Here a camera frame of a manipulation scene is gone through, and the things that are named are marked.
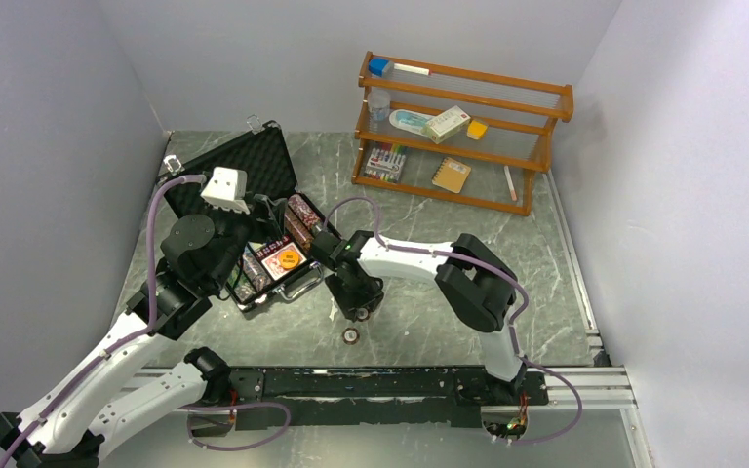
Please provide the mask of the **orange hundred chip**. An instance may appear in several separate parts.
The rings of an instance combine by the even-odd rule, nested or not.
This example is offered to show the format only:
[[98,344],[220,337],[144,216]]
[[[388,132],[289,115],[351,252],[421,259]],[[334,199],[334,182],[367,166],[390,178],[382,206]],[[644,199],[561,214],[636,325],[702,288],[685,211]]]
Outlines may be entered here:
[[358,309],[356,317],[358,321],[367,321],[370,318],[370,312],[367,309]]
[[346,328],[341,334],[341,339],[347,345],[354,345],[360,340],[360,333],[355,328]]

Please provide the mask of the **orange big blind button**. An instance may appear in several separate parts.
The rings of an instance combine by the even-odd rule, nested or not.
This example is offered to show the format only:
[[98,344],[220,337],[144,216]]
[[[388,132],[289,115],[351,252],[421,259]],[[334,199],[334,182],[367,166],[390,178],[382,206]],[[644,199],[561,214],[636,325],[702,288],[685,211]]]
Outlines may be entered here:
[[277,261],[284,270],[292,270],[300,265],[301,255],[297,250],[287,249],[280,251],[277,255]]

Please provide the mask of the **red playing card deck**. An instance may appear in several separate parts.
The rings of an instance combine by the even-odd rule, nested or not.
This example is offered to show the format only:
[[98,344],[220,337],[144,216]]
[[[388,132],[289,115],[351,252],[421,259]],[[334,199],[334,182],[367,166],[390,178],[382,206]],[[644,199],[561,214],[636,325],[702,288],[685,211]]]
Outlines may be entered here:
[[[287,250],[287,249],[294,249],[297,250],[298,253],[301,255],[301,263],[299,266],[292,270],[284,270],[277,261],[277,255],[280,253],[280,251]],[[302,263],[305,261],[305,255],[301,252],[299,247],[292,241],[284,242],[274,242],[269,243],[263,247],[261,247],[258,251],[256,251],[256,258],[261,263],[262,267],[267,271],[269,276],[273,280],[280,280],[286,275],[293,272],[295,269],[300,267]]]

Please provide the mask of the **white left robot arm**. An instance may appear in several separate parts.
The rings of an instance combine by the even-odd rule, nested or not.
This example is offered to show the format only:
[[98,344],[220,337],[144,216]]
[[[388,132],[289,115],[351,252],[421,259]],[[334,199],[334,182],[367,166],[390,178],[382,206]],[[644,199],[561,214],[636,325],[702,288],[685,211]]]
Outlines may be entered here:
[[186,406],[219,407],[238,400],[231,367],[213,350],[190,351],[153,386],[114,401],[122,386],[211,307],[229,285],[250,242],[278,240],[282,201],[216,206],[187,214],[155,257],[158,198],[146,228],[147,278],[105,338],[67,377],[19,412],[0,412],[2,466],[96,467],[119,445],[164,415]]

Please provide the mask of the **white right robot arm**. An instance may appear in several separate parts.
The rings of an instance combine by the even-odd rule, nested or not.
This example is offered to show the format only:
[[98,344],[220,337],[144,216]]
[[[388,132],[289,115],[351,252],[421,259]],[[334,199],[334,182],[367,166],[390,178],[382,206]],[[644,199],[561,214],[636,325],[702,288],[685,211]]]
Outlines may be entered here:
[[526,365],[509,330],[519,295],[513,272],[482,241],[462,234],[454,242],[422,244],[377,237],[359,230],[351,239],[324,231],[311,256],[330,271],[325,278],[335,306],[352,322],[363,321],[384,299],[383,281],[397,278],[435,286],[458,320],[476,332],[498,403],[512,403],[525,389]]

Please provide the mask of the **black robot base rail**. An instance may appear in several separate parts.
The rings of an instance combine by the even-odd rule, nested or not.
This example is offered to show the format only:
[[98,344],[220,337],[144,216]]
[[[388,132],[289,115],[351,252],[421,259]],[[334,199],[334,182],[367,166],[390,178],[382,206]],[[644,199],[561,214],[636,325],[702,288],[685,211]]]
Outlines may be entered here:
[[548,403],[545,377],[521,372],[511,383],[481,366],[397,368],[234,367],[205,390],[211,406],[274,402],[293,426],[447,423],[482,426],[484,407]]

